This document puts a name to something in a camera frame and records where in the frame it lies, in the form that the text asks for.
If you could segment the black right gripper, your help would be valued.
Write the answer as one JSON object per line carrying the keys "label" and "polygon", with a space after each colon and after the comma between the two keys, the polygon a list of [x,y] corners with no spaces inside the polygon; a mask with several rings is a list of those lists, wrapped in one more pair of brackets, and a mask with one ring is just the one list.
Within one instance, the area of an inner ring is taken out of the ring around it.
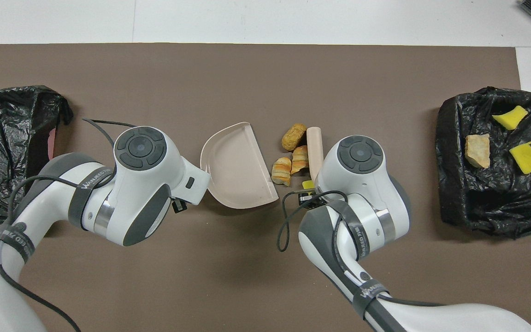
{"label": "black right gripper", "polygon": [[299,206],[302,208],[318,208],[326,203],[321,193],[316,191],[300,190]]}

